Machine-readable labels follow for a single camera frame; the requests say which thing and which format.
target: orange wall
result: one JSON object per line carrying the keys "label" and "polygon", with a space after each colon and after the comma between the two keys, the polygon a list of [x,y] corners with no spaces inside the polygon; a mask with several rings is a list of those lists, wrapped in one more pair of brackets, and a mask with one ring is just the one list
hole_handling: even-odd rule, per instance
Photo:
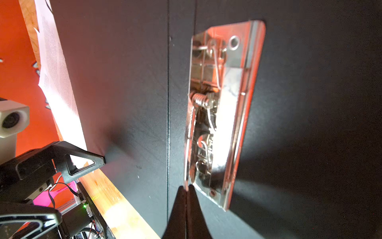
{"label": "orange wall", "polygon": [[36,62],[18,0],[0,1],[0,97],[30,107],[29,126],[17,135],[16,155],[58,141],[52,113],[38,86]]}

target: white camera housing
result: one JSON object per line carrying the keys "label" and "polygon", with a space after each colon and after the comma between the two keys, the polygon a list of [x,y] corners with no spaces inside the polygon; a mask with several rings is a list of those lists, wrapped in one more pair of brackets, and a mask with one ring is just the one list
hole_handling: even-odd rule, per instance
{"label": "white camera housing", "polygon": [[0,164],[16,157],[17,133],[29,125],[29,106],[0,98]]}

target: camera lens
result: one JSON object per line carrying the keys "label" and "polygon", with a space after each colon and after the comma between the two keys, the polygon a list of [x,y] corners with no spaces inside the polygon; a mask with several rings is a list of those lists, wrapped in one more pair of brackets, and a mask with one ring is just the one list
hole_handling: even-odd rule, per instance
{"label": "camera lens", "polygon": [[20,120],[20,115],[16,112],[10,113],[3,121],[3,128],[12,128]]}

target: clipboard clip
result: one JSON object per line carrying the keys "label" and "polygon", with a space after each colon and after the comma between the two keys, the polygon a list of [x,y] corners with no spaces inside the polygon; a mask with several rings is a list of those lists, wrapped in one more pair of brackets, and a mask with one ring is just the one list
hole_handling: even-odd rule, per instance
{"label": "clipboard clip", "polygon": [[211,27],[193,36],[184,186],[228,210],[259,66],[265,24]]}

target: white paper sheet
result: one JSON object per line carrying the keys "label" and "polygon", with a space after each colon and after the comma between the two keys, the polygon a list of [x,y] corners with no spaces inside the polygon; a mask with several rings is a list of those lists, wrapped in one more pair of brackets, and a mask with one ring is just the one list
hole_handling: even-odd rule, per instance
{"label": "white paper sheet", "polygon": [[[35,3],[39,24],[37,36],[41,60],[39,87],[48,100],[63,139],[86,150],[85,138],[53,14],[45,0],[35,0]],[[87,162],[83,158],[71,158],[77,168],[83,167]]]}

